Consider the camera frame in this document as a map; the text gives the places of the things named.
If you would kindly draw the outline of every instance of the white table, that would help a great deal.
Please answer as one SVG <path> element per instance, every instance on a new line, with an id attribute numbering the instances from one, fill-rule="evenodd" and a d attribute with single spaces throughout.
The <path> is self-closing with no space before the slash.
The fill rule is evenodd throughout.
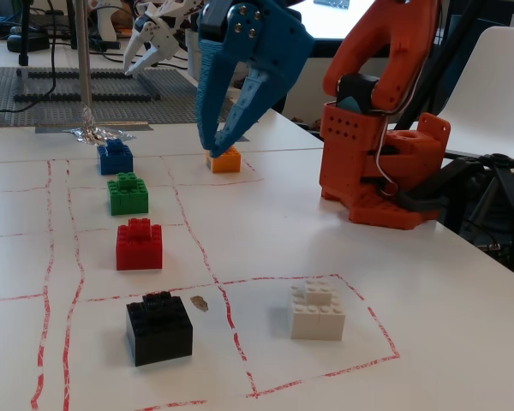
<path id="1" fill-rule="evenodd" d="M 0 128 L 0 409 L 514 410 L 514 274 L 434 222 L 349 223 L 320 199 L 319 142 L 273 112 L 235 175 L 210 174 L 194 125 L 154 128 L 129 143 L 164 231 L 148 272 L 115 271 L 128 216 L 109 216 L 95 147 Z M 317 276 L 342 342 L 288 337 L 288 287 Z M 164 289 L 193 356 L 134 367 L 125 305 Z"/>

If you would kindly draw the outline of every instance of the white chair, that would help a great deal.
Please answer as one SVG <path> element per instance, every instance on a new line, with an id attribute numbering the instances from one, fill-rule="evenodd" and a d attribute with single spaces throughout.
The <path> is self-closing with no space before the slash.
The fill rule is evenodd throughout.
<path id="1" fill-rule="evenodd" d="M 480 36 L 439 117 L 451 124 L 447 150 L 514 158 L 514 27 Z"/>

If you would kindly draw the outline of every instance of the gray baseplate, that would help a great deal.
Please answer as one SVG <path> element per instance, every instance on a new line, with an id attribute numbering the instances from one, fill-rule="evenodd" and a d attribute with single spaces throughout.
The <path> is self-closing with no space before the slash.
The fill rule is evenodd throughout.
<path id="1" fill-rule="evenodd" d="M 17 110 L 29 103 L 15 103 L 19 94 L 43 94 L 50 90 L 51 79 L 28 79 L 28 72 L 51 72 L 49 68 L 6 68 L 0 67 L 0 109 Z M 58 68 L 57 72 L 78 72 L 72 68 Z M 96 72 L 122 73 L 121 69 L 93 69 Z M 148 69 L 143 81 L 132 79 L 93 79 L 93 93 L 103 94 L 146 94 L 159 93 L 160 100 L 152 97 L 149 102 L 96 101 L 93 114 L 96 122 L 147 121 L 149 124 L 186 124 L 196 122 L 196 87 L 182 75 L 171 69 Z M 80 93 L 78 79 L 57 79 L 54 93 Z M 225 100 L 219 121 L 223 122 L 230 111 L 231 102 Z M 9 126 L 51 126 L 71 124 L 81 120 L 81 103 L 42 102 L 22 113 L 0 113 L 0 127 Z"/>

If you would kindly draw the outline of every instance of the orange robotic arm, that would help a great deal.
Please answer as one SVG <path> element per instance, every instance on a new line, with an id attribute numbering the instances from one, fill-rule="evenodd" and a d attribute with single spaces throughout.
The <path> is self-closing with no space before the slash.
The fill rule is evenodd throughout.
<path id="1" fill-rule="evenodd" d="M 376 0 L 335 54 L 324 78 L 324 92 L 336 96 L 341 76 L 357 74 L 367 60 L 390 44 L 388 65 L 371 100 L 376 110 L 397 109 L 430 51 L 438 12 L 438 0 Z"/>

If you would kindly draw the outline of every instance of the metal pole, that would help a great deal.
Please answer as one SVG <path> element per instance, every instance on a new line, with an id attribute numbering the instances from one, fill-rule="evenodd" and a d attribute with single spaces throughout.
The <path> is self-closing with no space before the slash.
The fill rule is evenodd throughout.
<path id="1" fill-rule="evenodd" d="M 78 66 L 80 69 L 80 94 L 82 103 L 91 109 L 93 104 L 92 77 L 89 69 L 89 44 L 87 38 L 87 0 L 75 0 L 75 7 Z"/>
<path id="2" fill-rule="evenodd" d="M 19 65 L 28 66 L 28 23 L 31 13 L 31 1 L 22 1 L 21 17 L 21 53 L 19 54 Z"/>

